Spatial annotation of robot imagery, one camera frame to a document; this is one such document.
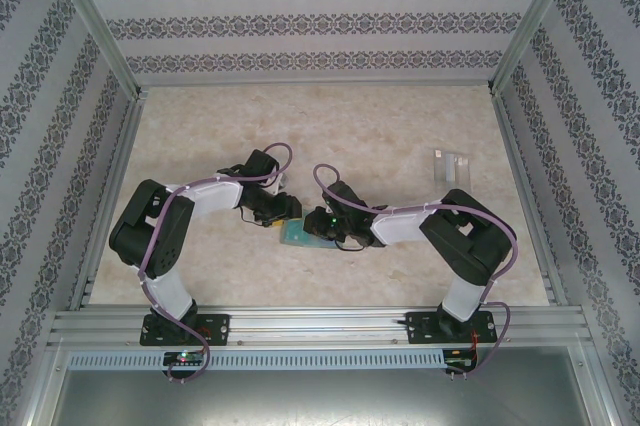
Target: floor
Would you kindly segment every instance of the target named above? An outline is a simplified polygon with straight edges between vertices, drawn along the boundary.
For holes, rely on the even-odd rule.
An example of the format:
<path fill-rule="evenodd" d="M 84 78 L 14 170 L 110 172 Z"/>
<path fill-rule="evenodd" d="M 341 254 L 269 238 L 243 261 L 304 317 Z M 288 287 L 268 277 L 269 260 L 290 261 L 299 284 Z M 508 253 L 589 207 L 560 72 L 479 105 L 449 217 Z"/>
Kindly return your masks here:
<path fill-rule="evenodd" d="M 472 194 L 513 227 L 521 251 L 489 299 L 548 304 L 486 86 L 153 88 L 113 222 L 142 180 L 199 179 L 275 141 L 294 149 L 286 190 L 307 209 L 322 204 L 311 176 L 319 162 L 336 166 L 368 204 L 406 206 L 441 197 L 434 148 L 467 154 Z M 453 276 L 428 242 L 345 253 L 286 246 L 279 235 L 243 223 L 237 210 L 193 220 L 179 261 L 186 288 L 210 305 L 426 306 L 440 303 Z M 146 304 L 108 247 L 91 303 Z"/>

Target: purple cable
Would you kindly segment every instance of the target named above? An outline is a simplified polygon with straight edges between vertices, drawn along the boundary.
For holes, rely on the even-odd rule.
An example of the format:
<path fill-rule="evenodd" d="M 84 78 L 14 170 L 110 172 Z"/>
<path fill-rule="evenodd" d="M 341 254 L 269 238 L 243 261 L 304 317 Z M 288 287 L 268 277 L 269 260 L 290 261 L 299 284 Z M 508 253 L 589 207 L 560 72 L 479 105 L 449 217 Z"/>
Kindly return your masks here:
<path fill-rule="evenodd" d="M 142 262 L 140 263 L 140 268 L 138 269 L 138 278 L 140 279 L 140 285 L 142 286 L 142 291 L 144 292 L 144 295 L 147 297 L 147 299 L 151 303 L 151 306 L 153 307 L 154 310 L 156 310 L 165 319 L 168 319 L 173 324 L 179 326 L 184 331 L 186 331 L 190 335 L 194 336 L 198 341 L 200 341 L 202 343 L 204 352 L 206 354 L 206 359 L 202 363 L 202 367 L 199 370 L 197 370 L 195 373 L 193 373 L 191 376 L 189 376 L 188 378 L 180 379 L 179 381 L 180 381 L 181 384 L 187 383 L 189 381 L 193 381 L 194 379 L 196 379 L 198 376 L 202 375 L 205 372 L 205 370 L 207 369 L 207 366 L 209 365 L 209 360 L 211 359 L 211 349 L 209 348 L 209 344 L 207 343 L 207 340 L 202 335 L 200 335 L 198 332 L 196 332 L 193 329 L 191 329 L 186 324 L 183 324 L 182 322 L 180 322 L 179 319 L 173 317 L 171 314 L 169 314 L 168 311 L 166 311 L 164 308 L 162 308 L 158 304 L 157 300 L 153 297 L 153 294 L 151 294 L 151 291 L 149 290 L 149 287 L 147 286 L 147 284 L 144 282 L 144 280 L 147 277 L 147 275 L 145 274 L 145 271 L 147 270 L 147 266 L 149 265 L 149 260 L 151 259 L 151 255 L 153 254 L 153 250 L 155 249 L 156 241 L 158 240 L 158 235 L 160 234 L 160 229 L 162 227 L 162 223 L 164 222 L 164 219 L 165 219 L 165 217 L 167 215 L 167 211 L 169 210 L 169 206 L 171 205 L 171 203 L 175 199 L 175 197 L 178 196 L 183 191 L 186 191 L 186 190 L 188 190 L 190 188 L 193 188 L 195 186 L 200 186 L 202 184 L 209 184 L 209 183 L 236 183 L 238 181 L 261 182 L 261 181 L 266 181 L 267 179 L 271 179 L 273 177 L 277 177 L 279 174 L 283 173 L 289 167 L 289 165 L 291 164 L 291 161 L 293 160 L 293 150 L 291 149 L 291 146 L 289 146 L 287 143 L 273 143 L 273 144 L 270 144 L 269 146 L 267 146 L 264 149 L 264 151 L 267 152 L 268 150 L 270 150 L 271 148 L 274 148 L 276 146 L 282 146 L 282 147 L 286 148 L 287 151 L 289 152 L 289 158 L 287 159 L 287 162 L 285 163 L 285 165 L 282 168 L 278 169 L 277 171 L 273 171 L 272 173 L 264 175 L 264 176 L 254 176 L 254 177 L 250 177 L 250 178 L 245 178 L 245 177 L 241 177 L 241 176 L 233 176 L 233 177 L 229 177 L 229 176 L 226 176 L 226 177 L 213 176 L 213 177 L 210 177 L 210 178 L 198 179 L 198 180 L 193 181 L 191 183 L 185 184 L 184 186 L 180 186 L 174 192 L 172 192 L 169 195 L 169 197 L 167 198 L 167 200 L 165 201 L 164 205 L 162 206 L 162 210 L 160 211 L 160 214 L 158 215 L 158 219 L 156 221 L 156 226 L 153 229 L 153 233 L 151 234 L 151 239 L 149 240 L 149 245 L 147 246 L 147 250 L 144 253 L 144 257 L 142 258 Z M 174 366 L 173 364 L 170 365 L 169 369 L 167 370 L 167 375 L 169 377 L 169 381 L 175 381 L 176 380 L 176 378 L 171 376 L 171 370 L 172 370 L 173 366 Z"/>
<path fill-rule="evenodd" d="M 491 288 L 495 284 L 496 279 L 498 279 L 500 276 L 507 273 L 515 264 L 516 259 L 518 259 L 518 242 L 516 240 L 516 237 L 513 235 L 513 233 L 507 227 L 506 224 L 504 224 L 502 221 L 495 218 L 494 216 L 491 216 L 490 214 L 485 213 L 484 211 L 479 211 L 477 209 L 469 208 L 467 206 L 458 206 L 454 204 L 423 204 L 422 206 L 408 206 L 404 208 L 391 208 L 391 209 L 384 209 L 384 210 L 368 208 L 366 206 L 361 206 L 360 204 L 341 198 L 337 194 L 329 191 L 329 188 L 327 188 L 322 183 L 322 181 L 320 181 L 320 178 L 318 177 L 318 170 L 320 168 L 327 168 L 333 171 L 336 175 L 336 181 L 340 180 L 340 173 L 336 168 L 334 168 L 330 164 L 324 164 L 324 163 L 316 164 L 316 166 L 313 168 L 313 179 L 316 180 L 316 183 L 318 183 L 318 186 L 320 186 L 322 191 L 324 191 L 328 196 L 332 197 L 336 201 L 339 201 L 342 204 L 346 204 L 347 206 L 351 206 L 352 208 L 359 209 L 360 211 L 364 211 L 366 213 L 371 213 L 371 214 L 394 214 L 394 213 L 409 213 L 409 212 L 419 212 L 419 211 L 428 211 L 428 210 L 437 210 L 437 209 L 447 209 L 450 211 L 459 211 L 461 213 L 473 214 L 474 216 L 478 216 L 480 218 L 486 219 L 487 221 L 495 224 L 498 228 L 500 228 L 500 230 L 507 236 L 507 238 L 509 238 L 509 241 L 511 242 L 511 249 L 512 249 L 511 257 L 509 258 L 509 261 L 504 266 L 504 268 L 494 273 L 493 276 L 491 276 L 491 278 L 489 279 L 489 284 L 487 285 L 484 292 L 482 293 L 482 296 L 480 296 L 481 304 L 484 303 L 484 300 L 489 295 L 489 291 L 491 291 Z M 484 361 L 482 361 L 482 363 L 478 367 L 476 367 L 474 371 L 482 369 L 482 367 L 484 367 L 487 361 L 493 357 L 498 347 L 502 343 L 502 340 L 504 339 L 505 334 L 507 334 L 507 329 L 509 328 L 509 323 L 511 322 L 511 310 L 509 309 L 509 306 L 506 303 L 503 303 L 502 301 L 494 301 L 491 303 L 484 303 L 484 304 L 486 304 L 487 306 L 503 306 L 507 313 L 507 317 L 504 322 L 502 332 L 498 336 L 498 339 L 496 340 L 496 343 L 494 344 L 493 348 L 491 349 L 491 351 L 489 351 Z"/>

